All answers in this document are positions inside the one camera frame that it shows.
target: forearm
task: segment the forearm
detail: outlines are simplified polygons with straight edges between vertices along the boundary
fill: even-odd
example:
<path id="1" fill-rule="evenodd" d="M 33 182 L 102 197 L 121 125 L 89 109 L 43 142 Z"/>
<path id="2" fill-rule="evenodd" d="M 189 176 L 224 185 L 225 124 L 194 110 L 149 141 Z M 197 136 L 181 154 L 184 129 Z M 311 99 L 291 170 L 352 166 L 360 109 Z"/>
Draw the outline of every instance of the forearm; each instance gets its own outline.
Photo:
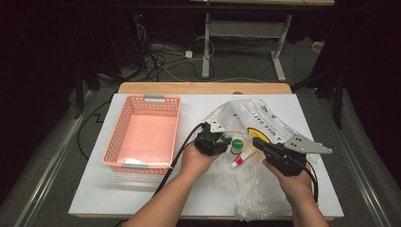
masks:
<path id="1" fill-rule="evenodd" d="M 129 221 L 129 226 L 176 226 L 196 179 L 179 174 Z"/>
<path id="2" fill-rule="evenodd" d="M 291 208 L 294 227 L 328 226 L 327 221 L 313 199 L 292 203 Z"/>

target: cable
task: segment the cable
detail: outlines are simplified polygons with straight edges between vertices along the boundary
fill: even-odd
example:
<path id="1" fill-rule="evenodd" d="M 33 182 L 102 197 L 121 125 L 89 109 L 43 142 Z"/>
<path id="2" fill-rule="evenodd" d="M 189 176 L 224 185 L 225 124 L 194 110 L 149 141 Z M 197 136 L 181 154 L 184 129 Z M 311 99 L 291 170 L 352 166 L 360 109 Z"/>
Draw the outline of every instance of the cable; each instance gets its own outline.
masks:
<path id="1" fill-rule="evenodd" d="M 114 227 L 119 226 L 120 224 L 126 222 L 127 220 L 128 220 L 128 219 L 126 218 L 126 219 L 122 219 L 122 220 L 118 221 L 118 222 L 114 225 Z"/>
<path id="2" fill-rule="evenodd" d="M 110 103 L 110 102 L 111 102 L 111 100 L 109 99 L 109 100 L 107 100 L 106 102 L 104 102 L 103 104 L 101 104 L 99 107 L 97 107 L 97 108 L 95 109 L 95 111 L 94 111 L 93 113 L 91 113 L 91 114 L 83 121 L 82 125 L 80 125 L 80 127 L 79 127 L 79 129 L 78 129 L 78 132 L 77 132 L 78 149 L 79 149 L 79 152 L 82 154 L 82 156 L 83 156 L 86 160 L 89 160 L 89 157 L 88 157 L 88 155 L 85 154 L 85 152 L 84 152 L 83 149 L 82 149 L 82 146 L 80 145 L 80 140 L 79 140 L 80 132 L 82 131 L 82 128 L 85 126 L 85 124 L 88 122 L 89 118 L 91 118 L 91 116 L 93 116 L 98 110 L 100 110 L 100 108 L 102 108 L 103 106 L 105 106 L 106 104 L 108 104 L 108 103 Z"/>
<path id="3" fill-rule="evenodd" d="M 130 79 L 136 78 L 136 77 L 139 76 L 142 72 L 144 72 L 145 67 L 146 67 L 145 64 L 142 63 L 141 65 L 139 65 L 139 68 L 138 68 L 135 72 L 133 72 L 133 73 L 131 73 L 129 76 L 127 76 L 126 79 L 127 79 L 127 80 L 130 80 Z"/>
<path id="4" fill-rule="evenodd" d="M 187 64 L 191 64 L 192 65 L 192 67 L 193 67 L 193 69 L 194 69 L 194 75 L 195 75 L 195 77 L 197 78 L 198 76 L 197 76 L 197 69 L 196 69 L 196 67 L 195 67 L 195 64 L 193 64 L 193 63 L 191 63 L 191 62 L 180 62 L 180 63 L 178 63 L 178 64 L 176 64 L 176 65 L 174 65 L 174 66 L 171 66 L 171 67 L 169 67 L 169 68 L 165 68 L 165 70 L 170 70 L 170 69 L 172 69 L 172 68 L 175 68 L 175 67 L 177 67 L 177 66 L 179 66 L 179 65 L 181 65 L 181 64 L 185 64 L 185 63 L 187 63 Z"/>
<path id="5" fill-rule="evenodd" d="M 298 160 L 295 160 L 291 157 L 288 157 L 288 159 L 292 162 L 294 162 L 295 164 L 301 166 L 304 171 L 307 173 L 307 175 L 310 177 L 310 180 L 312 180 L 313 183 L 313 198 L 315 200 L 316 203 L 318 203 L 319 201 L 319 184 L 318 184 L 318 176 L 316 175 L 315 169 L 313 168 L 312 164 L 308 162 L 308 160 L 306 160 L 306 162 L 309 164 L 310 168 L 312 168 L 313 170 L 313 174 L 315 176 L 313 176 L 313 174 L 310 172 L 310 170 L 303 165 L 301 162 L 299 162 Z"/>
<path id="6" fill-rule="evenodd" d="M 197 39 L 195 39 L 195 40 L 193 41 L 192 44 L 195 44 L 195 42 L 198 41 L 198 40 L 200 40 L 200 39 L 204 39 L 205 41 L 209 42 L 209 43 L 212 45 L 212 53 L 210 54 L 209 58 L 212 57 L 213 54 L 215 53 L 215 46 L 213 45 L 213 43 L 212 43 L 212 41 L 211 41 L 210 39 L 206 39 L 205 37 L 198 37 Z"/>
<path id="7" fill-rule="evenodd" d="M 248 79 L 248 80 L 253 80 L 253 81 L 257 81 L 257 82 L 261 82 L 261 83 L 266 83 L 263 80 L 260 79 L 252 79 L 252 78 L 232 78 L 232 79 L 221 79 L 221 80 L 216 80 L 215 82 L 224 82 L 224 81 L 229 81 L 229 80 L 236 80 L 236 79 Z"/>
<path id="8" fill-rule="evenodd" d="M 180 82 L 189 82 L 189 81 L 186 81 L 186 80 L 183 80 L 183 79 L 176 78 L 176 77 L 175 77 L 173 74 L 171 74 L 170 71 L 168 71 L 166 68 L 164 68 L 163 66 L 162 66 L 162 68 L 163 68 L 164 70 L 166 70 L 166 72 L 168 72 L 168 74 L 169 74 L 171 77 L 173 77 L 174 79 L 176 79 L 177 81 L 180 81 Z"/>
<path id="9" fill-rule="evenodd" d="M 153 45 L 156 45 L 156 46 L 162 46 L 162 47 L 163 47 L 162 49 L 160 49 L 160 50 L 157 50 L 157 51 L 153 50 L 153 51 L 155 51 L 155 52 L 161 52 L 162 50 L 164 50 L 165 48 L 167 48 L 167 49 L 173 50 L 174 52 L 173 52 L 173 53 L 169 53 L 169 52 L 162 52 L 162 53 L 164 53 L 164 54 L 175 54 L 175 55 L 181 55 L 181 56 L 183 56 L 183 57 L 184 57 L 184 54 L 180 53 L 178 50 L 176 50 L 176 49 L 174 49 L 174 48 L 172 48 L 172 47 L 166 46 L 166 45 L 164 45 L 164 44 L 163 44 L 163 45 L 160 45 L 160 44 L 151 44 L 151 45 L 150 45 L 150 47 L 152 47 Z"/>
<path id="10" fill-rule="evenodd" d="M 273 60 L 273 62 L 272 62 L 268 67 L 266 67 L 266 69 L 264 69 L 262 72 L 260 72 L 260 76 L 262 77 L 262 79 L 263 79 L 263 73 L 266 72 L 266 71 L 268 71 L 272 66 L 274 66 L 274 63 L 275 63 L 277 60 L 278 60 L 278 59 Z"/>
<path id="11" fill-rule="evenodd" d="M 211 36 L 210 38 L 216 39 L 216 41 L 213 41 L 214 44 L 215 44 L 214 45 L 214 47 L 215 47 L 215 54 L 214 55 L 217 56 L 217 57 L 222 57 L 222 58 L 234 55 L 234 53 L 237 50 L 247 49 L 247 48 L 251 48 L 251 47 L 260 47 L 267 40 L 269 40 L 269 39 L 265 39 L 265 38 L 260 38 L 260 39 L 257 39 L 256 43 L 254 43 L 254 44 L 244 44 L 243 42 L 254 42 L 255 39 L 251 39 L 251 40 L 238 40 L 238 39 L 233 39 L 233 38 L 224 39 L 224 38 L 221 38 L 221 37 L 218 37 L 218 36 Z M 217 44 L 218 40 L 231 43 L 232 46 L 229 46 L 229 45 L 218 45 Z M 228 54 L 220 55 L 220 54 L 217 53 L 219 48 L 232 48 L 232 50 Z"/>
<path id="12" fill-rule="evenodd" d="M 173 162 L 170 165 L 170 168 L 168 169 L 167 173 L 165 174 L 164 178 L 162 179 L 162 181 L 159 184 L 159 187 L 157 187 L 156 191 L 154 192 L 153 196 L 156 196 L 157 193 L 159 193 L 160 190 L 162 190 L 162 188 L 165 186 L 166 181 L 168 179 L 168 177 L 170 176 L 171 172 L 174 169 L 174 166 L 177 164 L 178 159 L 180 158 L 181 154 L 183 153 L 183 150 L 186 148 L 186 146 L 188 145 L 188 140 L 191 138 L 192 134 L 201 126 L 203 126 L 204 123 L 200 123 L 199 125 L 197 125 L 186 137 L 185 141 L 183 142 L 183 145 L 181 146 L 180 150 L 178 151 L 176 157 L 174 158 Z"/>
<path id="13" fill-rule="evenodd" d="M 178 60 L 175 60 L 175 61 L 165 62 L 165 64 L 171 64 L 171 63 L 175 63 L 177 61 L 182 61 L 182 60 L 187 60 L 187 58 L 181 58 L 181 59 L 178 59 Z"/>
<path id="14" fill-rule="evenodd" d="M 147 31 L 145 30 L 145 28 L 143 26 L 141 26 L 139 24 L 137 24 L 137 25 L 142 28 L 141 29 L 141 33 L 140 33 L 140 35 L 138 37 L 139 40 L 142 40 L 142 44 L 139 46 L 139 49 L 141 49 L 142 46 L 144 46 L 144 44 L 145 44 L 145 40 L 147 39 Z"/>

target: white table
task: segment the white table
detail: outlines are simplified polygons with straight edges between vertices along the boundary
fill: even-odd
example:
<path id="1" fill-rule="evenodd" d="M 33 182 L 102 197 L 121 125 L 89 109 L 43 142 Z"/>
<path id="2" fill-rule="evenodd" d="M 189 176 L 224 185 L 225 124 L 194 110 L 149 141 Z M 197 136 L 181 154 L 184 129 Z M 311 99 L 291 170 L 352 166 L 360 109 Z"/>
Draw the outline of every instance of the white table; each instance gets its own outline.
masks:
<path id="1" fill-rule="evenodd" d="M 263 4 L 263 5 L 285 5 L 285 6 L 333 6 L 334 0 L 208 0 L 207 4 L 213 3 L 237 3 L 237 4 Z M 255 38 L 278 38 L 275 51 L 271 51 L 271 62 L 274 66 L 277 79 L 286 81 L 283 67 L 280 62 L 280 54 L 286 40 L 292 15 L 287 15 L 283 23 L 264 22 L 240 22 L 240 21 L 218 21 L 211 20 L 210 13 L 206 13 L 204 31 L 204 54 L 202 62 L 203 78 L 209 78 L 209 61 L 213 52 L 209 48 L 210 36 L 221 37 L 255 37 Z"/>
<path id="2" fill-rule="evenodd" d="M 79 217 L 130 217 L 153 195 L 154 182 L 137 182 L 129 174 L 113 172 L 100 160 L 107 147 L 115 121 L 126 94 L 113 98 L 110 110 L 97 138 L 94 150 L 71 204 L 69 214 Z M 311 138 L 301 106 L 296 95 L 179 95 L 182 111 L 176 141 L 176 151 L 187 134 L 204 117 L 220 104 L 239 98 L 262 98 L 283 121 Z M 315 165 L 320 187 L 320 209 L 326 218 L 340 218 L 343 213 L 322 159 Z M 233 216 L 236 194 L 228 189 L 216 189 L 211 183 L 213 174 L 207 172 L 195 184 L 182 218 L 235 218 Z"/>

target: clear plastic bag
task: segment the clear plastic bag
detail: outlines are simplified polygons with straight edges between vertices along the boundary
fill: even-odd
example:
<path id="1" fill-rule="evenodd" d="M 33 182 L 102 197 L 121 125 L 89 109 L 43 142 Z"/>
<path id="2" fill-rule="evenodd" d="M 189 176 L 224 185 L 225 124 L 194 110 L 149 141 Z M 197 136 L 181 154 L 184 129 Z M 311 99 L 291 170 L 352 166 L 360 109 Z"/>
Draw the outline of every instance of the clear plastic bag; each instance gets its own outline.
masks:
<path id="1" fill-rule="evenodd" d="M 205 121 L 216 119 L 233 137 L 242 138 L 244 148 L 252 145 L 252 136 L 266 136 L 273 144 L 284 143 L 296 130 L 275 115 L 261 99 L 238 99 L 219 106 Z M 267 219 L 289 216 L 290 205 L 277 178 L 263 165 L 263 152 L 257 151 L 242 165 L 232 167 L 236 155 L 230 147 L 212 164 L 209 171 L 216 171 L 214 187 L 233 190 L 236 194 L 234 215 L 240 220 Z M 317 162 L 317 155 L 308 154 L 310 163 Z"/>

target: basket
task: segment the basket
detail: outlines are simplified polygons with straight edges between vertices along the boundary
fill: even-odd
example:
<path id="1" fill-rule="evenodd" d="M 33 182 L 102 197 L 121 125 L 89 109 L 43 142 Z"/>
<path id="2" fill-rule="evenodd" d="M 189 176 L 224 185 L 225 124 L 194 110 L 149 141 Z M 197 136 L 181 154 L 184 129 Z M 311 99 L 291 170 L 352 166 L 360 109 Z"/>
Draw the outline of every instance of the basket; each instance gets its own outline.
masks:
<path id="1" fill-rule="evenodd" d="M 128 95 L 103 155 L 117 172 L 165 174 L 174 154 L 181 98 Z"/>

